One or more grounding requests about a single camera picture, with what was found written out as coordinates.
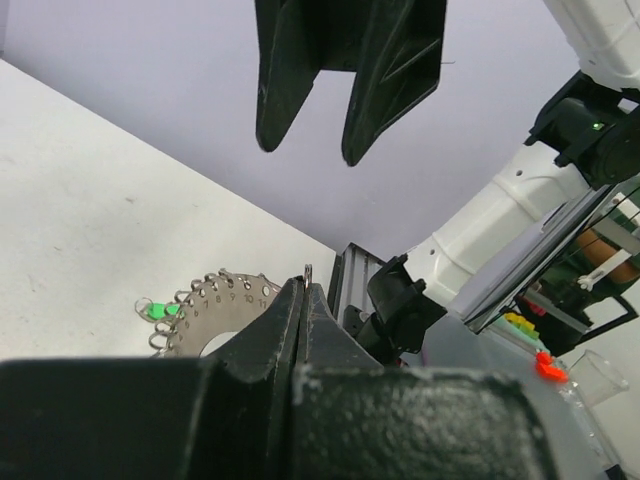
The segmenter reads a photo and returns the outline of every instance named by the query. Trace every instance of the transparent cup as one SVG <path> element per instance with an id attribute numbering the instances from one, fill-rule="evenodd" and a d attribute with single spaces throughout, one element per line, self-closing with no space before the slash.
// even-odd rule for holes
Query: transparent cup
<path id="1" fill-rule="evenodd" d="M 611 363 L 591 350 L 569 369 L 569 379 L 587 407 L 593 407 L 629 390 L 629 382 Z"/>

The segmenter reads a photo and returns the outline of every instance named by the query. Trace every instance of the round dial with numbers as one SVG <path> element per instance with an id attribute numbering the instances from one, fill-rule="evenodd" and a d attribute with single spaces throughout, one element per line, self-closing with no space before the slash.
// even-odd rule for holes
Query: round dial with numbers
<path id="1" fill-rule="evenodd" d="M 264 275 L 226 270 L 209 274 L 204 281 L 194 280 L 191 287 L 192 291 L 180 298 L 180 309 L 166 336 L 164 357 L 200 356 L 219 335 L 239 332 L 258 318 L 280 291 Z"/>

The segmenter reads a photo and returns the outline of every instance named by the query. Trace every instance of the table surface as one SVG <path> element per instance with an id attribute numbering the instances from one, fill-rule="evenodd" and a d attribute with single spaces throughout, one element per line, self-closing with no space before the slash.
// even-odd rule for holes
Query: table surface
<path id="1" fill-rule="evenodd" d="M 0 359 L 151 355 L 135 301 L 221 267 L 329 284 L 334 251 L 2 61 L 0 178 Z"/>

